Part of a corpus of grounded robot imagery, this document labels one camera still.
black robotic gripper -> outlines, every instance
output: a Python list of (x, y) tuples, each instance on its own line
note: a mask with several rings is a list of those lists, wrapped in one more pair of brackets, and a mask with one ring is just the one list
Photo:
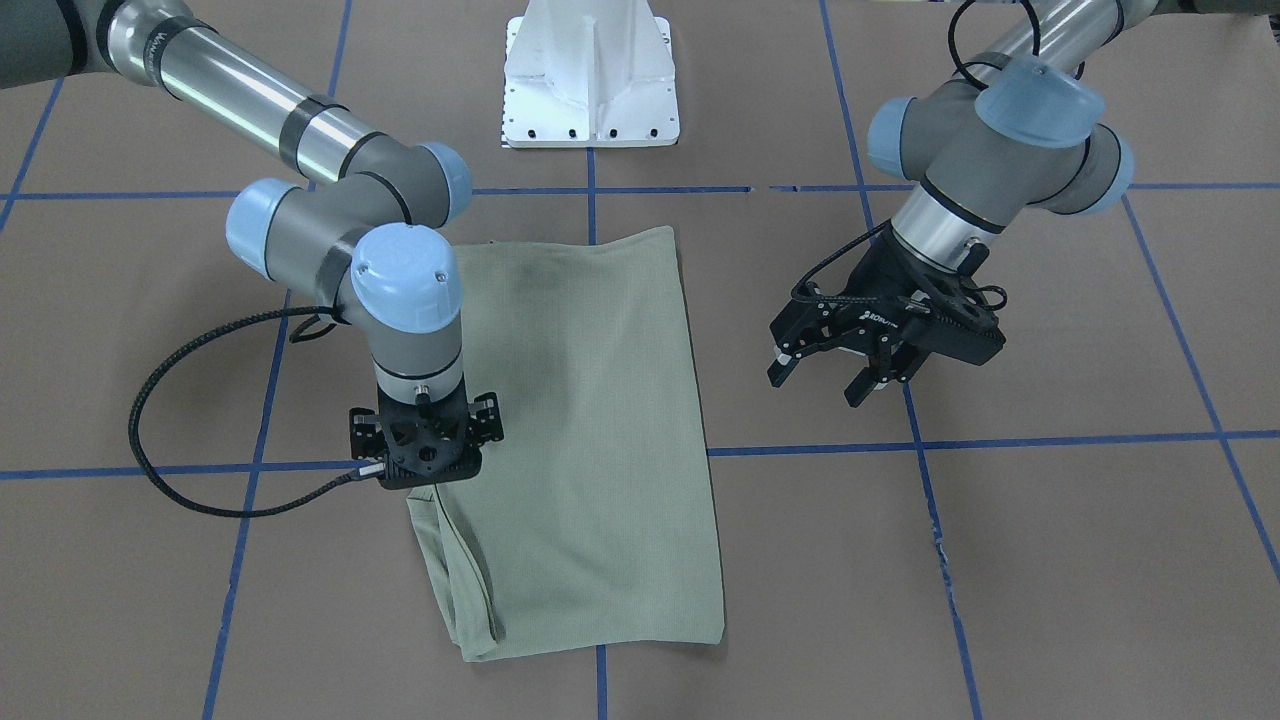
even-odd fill
[(348, 413), (351, 457), (380, 460), (387, 469), (378, 482), (387, 489), (449, 483), (480, 473), (480, 447), (503, 438), (498, 396), (486, 392), (467, 402), (466, 383), (431, 401), (420, 393), (413, 405), (378, 389), (378, 413)]
[[(908, 250), (892, 225), (878, 229), (838, 295), (822, 295), (809, 278), (858, 241), (801, 278), (769, 323), (777, 347), (768, 370), (773, 387), (786, 382), (801, 359), (844, 348), (867, 357), (867, 368), (845, 388), (849, 405), (858, 407), (872, 391), (910, 380), (934, 352), (982, 365), (1005, 346), (995, 314), (1005, 305), (1005, 291), (973, 282), (987, 259), (986, 245), (970, 246), (959, 272), (947, 273)], [(1001, 301), (988, 304), (987, 292)]]

cloth fold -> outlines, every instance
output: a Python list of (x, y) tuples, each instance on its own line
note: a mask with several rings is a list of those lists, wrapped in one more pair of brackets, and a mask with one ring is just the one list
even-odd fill
[(719, 546), (675, 233), (456, 249), (472, 395), (506, 439), (408, 496), (467, 661), (718, 643)]

black cable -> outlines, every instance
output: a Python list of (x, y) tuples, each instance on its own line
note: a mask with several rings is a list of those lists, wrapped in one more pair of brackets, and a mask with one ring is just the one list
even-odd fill
[(291, 345), (297, 345), (300, 342), (308, 342), (308, 341), (312, 341), (312, 340), (320, 340), (324, 336), (326, 336), (330, 332), (333, 332), (333, 329), (335, 327), (338, 327), (337, 323), (329, 323), (328, 325), (320, 328), (319, 331), (316, 331), (314, 333), (307, 333), (307, 328), (310, 328), (311, 325), (315, 325), (316, 323), (320, 323), (320, 322), (321, 322), (320, 320), (320, 315), (312, 315), (312, 316), (307, 318), (306, 320), (302, 320), (301, 323), (298, 323), (298, 327), (293, 328), (293, 332), (289, 333), (289, 343)]
[[(987, 302), (987, 299), (983, 296), (984, 292), (993, 292), (998, 295), (1000, 302), (996, 302), (995, 305)], [(1000, 287), (998, 284), (984, 284), (982, 287), (974, 288), (972, 292), (966, 292), (965, 295), (969, 296), (969, 300), (973, 300), (974, 305), (982, 307), (983, 310), (989, 310), (992, 313), (995, 313), (996, 310), (1004, 310), (1005, 305), (1009, 305), (1009, 293), (1005, 292), (1005, 288)]]
[[(956, 26), (960, 24), (960, 15), (963, 15), (964, 12), (968, 10), (974, 3), (977, 3), (977, 0), (964, 0), (964, 3), (956, 8), (955, 14), (951, 15), (951, 24), (947, 27), (947, 50), (951, 53), (951, 61), (955, 64), (956, 72), (960, 73), (960, 76), (964, 77), (969, 85), (977, 87), (978, 90), (987, 90), (987, 83), (973, 77), (973, 73), (969, 72), (969, 67), (960, 59), (960, 51), (956, 50)], [(1039, 15), (1036, 14), (1036, 8), (1032, 5), (1030, 0), (1019, 0), (1018, 4), (1027, 10), (1027, 19), (1032, 23), (1032, 55), (1039, 55)]]
[(884, 220), (883, 223), (867, 231), (865, 234), (855, 237), (847, 245), (835, 251), (829, 258), (814, 265), (808, 273), (804, 274), (804, 277), (800, 278), (799, 282), (796, 282), (795, 287), (791, 288), (791, 300), (795, 300), (796, 302), (808, 302), (810, 305), (815, 305), (818, 302), (823, 304), (831, 302), (833, 305), (859, 305), (859, 304), (878, 302), (881, 300), (884, 300), (883, 297), (855, 297), (850, 295), (801, 295), (800, 291), (804, 290), (805, 286), (809, 283), (809, 281), (813, 279), (813, 277), (817, 275), (819, 272), (822, 272), (823, 268), (838, 260), (841, 255), (867, 242), (868, 238), (879, 233), (882, 229), (887, 228), (888, 223), (890, 220)]
[(259, 313), (257, 315), (250, 315), (248, 318), (241, 318), (225, 325), (219, 325), (207, 333), (192, 340), (191, 342), (183, 345), (173, 352), (160, 366), (151, 373), (151, 377), (142, 383), (142, 388), (138, 391), (138, 396), (133, 398), (133, 409), (129, 410), (129, 450), (133, 451), (133, 457), (138, 461), (138, 468), (146, 474), (147, 479), (151, 480), (160, 492), (165, 493), (169, 500), (177, 502), (178, 505), (186, 507), (187, 510), (195, 510), (196, 512), (204, 512), (206, 515), (216, 515), (219, 518), (265, 518), (268, 515), (279, 515), (288, 510), (293, 510), (301, 505), (306, 505), (312, 500), (320, 497), (321, 495), (332, 491), (333, 488), (347, 484), (353, 480), (362, 480), (371, 474), (362, 474), (361, 469), (352, 470), (344, 475), (339, 475), (333, 480), (320, 486), (315, 491), (284, 505), (276, 505), (275, 507), (268, 507), (265, 510), (227, 510), (223, 507), (212, 507), (209, 505), (202, 505), (193, 500), (184, 497), (178, 491), (173, 489), (169, 483), (160, 477), (155, 466), (151, 465), (151, 460), (147, 459), (147, 454), (142, 450), (142, 441), (138, 438), (138, 423), (142, 419), (142, 409), (147, 404), (147, 398), (151, 397), (151, 392), (160, 383), (160, 378), (165, 375), (179, 360), (191, 355), (196, 350), (209, 345), (210, 342), (223, 337), (224, 334), (233, 333), (238, 329), (247, 328), (248, 325), (256, 325), (257, 323), (265, 323), (268, 320), (275, 320), (279, 318), (288, 318), (293, 315), (312, 315), (312, 314), (326, 314), (333, 315), (337, 313), (333, 307), (284, 307), (280, 310), (271, 310), (268, 313)]

silver arm tube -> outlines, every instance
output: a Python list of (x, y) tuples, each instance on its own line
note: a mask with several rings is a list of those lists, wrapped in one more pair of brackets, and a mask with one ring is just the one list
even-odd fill
[[(1037, 5), (1039, 59), (1064, 72), (1075, 69), (1094, 50), (1151, 15), (1156, 0), (1056, 0)], [(1032, 28), (1019, 23), (989, 51), (1016, 58), (1032, 51)]]
[(1160, 0), (1151, 14), (1162, 15), (1165, 13), (1267, 15), (1280, 13), (1280, 0)]
[(160, 86), (293, 169), (338, 181), (376, 129), (196, 20), (178, 0), (132, 0), (106, 27), (108, 61), (140, 85)]

black band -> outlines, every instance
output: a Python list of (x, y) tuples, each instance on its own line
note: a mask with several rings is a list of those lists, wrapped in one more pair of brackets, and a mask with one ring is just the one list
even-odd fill
[(324, 95), (308, 95), (298, 106), (289, 113), (288, 118), (284, 118), (284, 124), (280, 126), (280, 160), (285, 165), (293, 168), (294, 170), (302, 172), (298, 168), (298, 143), (302, 142), (302, 133), (307, 132), (307, 126), (311, 120), (316, 118), (320, 113), (330, 108), (343, 108), (333, 97), (326, 97)]
[(374, 365), (378, 365), (384, 373), (387, 373), (388, 375), (390, 375), (393, 378), (398, 378), (398, 379), (402, 379), (402, 380), (428, 380), (428, 379), (431, 379), (431, 378), (434, 378), (436, 375), (443, 375), (444, 373), (449, 372), (449, 368), (452, 368), (453, 364), (458, 361), (458, 357), (462, 357), (462, 348), (461, 347), (458, 348), (458, 354), (453, 356), (453, 360), (449, 360), (448, 365), (440, 368), (439, 370), (436, 370), (434, 373), (428, 373), (425, 375), (402, 375), (399, 373), (388, 370), (387, 368), (383, 368), (383, 364), (379, 363), (376, 357), (374, 357)]
[(1111, 192), (1111, 187), (1116, 183), (1116, 178), (1120, 177), (1120, 168), (1124, 167), (1124, 145), (1123, 145), (1124, 141), (1120, 140), (1120, 136), (1116, 135), (1116, 131), (1108, 128), (1107, 126), (1102, 126), (1102, 128), (1106, 129), (1107, 132), (1110, 132), (1111, 137), (1114, 137), (1116, 140), (1116, 172), (1111, 176), (1111, 182), (1107, 183), (1107, 192)]
[(1116, 0), (1116, 27), (1114, 27), (1111, 29), (1111, 37), (1108, 37), (1105, 41), (1102, 41), (1102, 45), (1106, 45), (1107, 42), (1111, 42), (1112, 40), (1116, 38), (1117, 35), (1120, 35), (1121, 32), (1124, 32), (1124, 23), (1125, 23), (1124, 0)]
[(173, 38), (178, 37), (182, 31), (191, 29), (193, 27), (218, 32), (196, 18), (168, 18), (160, 20), (156, 27), (151, 28), (151, 35), (147, 36), (146, 45), (142, 46), (142, 69), (146, 70), (151, 82), (156, 83), (156, 87), (163, 88), (169, 95), (173, 95), (173, 92), (169, 91), (164, 83), (164, 78), (160, 76), (160, 63), (164, 59), (165, 47), (168, 47), (169, 44), (173, 42)]
[(88, 38), (84, 37), (84, 23), (79, 19), (76, 3), (72, 0), (58, 0), (58, 9), (63, 12), (63, 22), (67, 23), (67, 35), (72, 41), (72, 67), (67, 70), (69, 76), (84, 72), (88, 64)]
[[(342, 278), (347, 275), (347, 269), (351, 268), (351, 250), (356, 242), (360, 242), (360, 237), (356, 236), (362, 236), (365, 232), (360, 229), (349, 233), (349, 241), (347, 237), (343, 237), (329, 247), (329, 251), (324, 255), (324, 260), (320, 261), (320, 268), (316, 269), (315, 287), (319, 297), (323, 297), (325, 304), (334, 307), (338, 306), (338, 288), (342, 287)], [(346, 320), (338, 316), (333, 319), (346, 323)]]
[(347, 151), (347, 156), (342, 159), (342, 167), (338, 168), (338, 179), (347, 177), (347, 170), (351, 169), (351, 161), (356, 159), (356, 152), (360, 152), (360, 149), (364, 147), (365, 143), (375, 137), (383, 137), (385, 135), (385, 132), (374, 131), (357, 140), (356, 143), (351, 146), (351, 150)]
[(952, 215), (960, 218), (961, 220), (969, 223), (970, 225), (973, 225), (975, 228), (979, 228), (979, 229), (984, 229), (984, 231), (987, 231), (987, 232), (989, 232), (992, 234), (1000, 234), (1000, 233), (1005, 232), (1005, 225), (997, 225), (996, 223), (992, 223), (991, 220), (986, 220), (983, 218), (979, 218), (978, 215), (974, 215), (973, 213), (970, 213), (965, 208), (960, 206), (960, 204), (956, 202), (955, 200), (951, 200), (950, 197), (947, 197), (945, 192), (942, 192), (941, 190), (938, 190), (938, 187), (936, 184), (933, 184), (933, 182), (929, 181), (929, 176), (924, 176), (924, 179), (920, 181), (920, 187), (924, 188), (924, 192), (929, 193), (929, 197), (937, 200), (938, 205), (942, 205)]
[(398, 190), (396, 190), (396, 186), (392, 184), (392, 182), (389, 179), (384, 178), (383, 176), (380, 176), (378, 173), (371, 173), (369, 170), (360, 172), (360, 173), (356, 173), (356, 174), (357, 176), (371, 177), (375, 181), (378, 181), (379, 183), (381, 183), (381, 186), (387, 188), (387, 192), (390, 192), (392, 197), (394, 197), (396, 202), (401, 206), (401, 213), (404, 214), (404, 224), (407, 224), (407, 225), (412, 225), (413, 224), (413, 215), (408, 211), (408, 202), (404, 202), (404, 197), (399, 193)]
[(125, 0), (108, 0), (102, 5), (102, 12), (97, 15), (97, 51), (102, 55), (102, 61), (108, 64), (113, 70), (115, 69), (115, 63), (111, 61), (111, 51), (106, 46), (106, 38), (109, 31), (111, 29), (111, 20), (115, 19), (115, 12), (120, 9), (120, 5)]
[(1091, 150), (1093, 150), (1093, 133), (1089, 133), (1089, 137), (1084, 138), (1084, 154), (1080, 155), (1080, 164), (1079, 164), (1079, 167), (1075, 168), (1075, 173), (1071, 174), (1071, 179), (1066, 181), (1066, 184), (1064, 184), (1062, 187), (1057, 188), (1057, 192), (1055, 192), (1053, 195), (1050, 195), (1050, 196), (1046, 196), (1046, 197), (1041, 197), (1039, 200), (1032, 200), (1030, 202), (1028, 202), (1028, 205), (1039, 205), (1041, 202), (1048, 202), (1050, 200), (1053, 200), (1059, 195), (1062, 195), (1064, 192), (1066, 192), (1066, 188), (1071, 187), (1071, 183), (1075, 182), (1075, 178), (1080, 177), (1080, 173), (1084, 172), (1084, 165), (1089, 164), (1089, 151)]

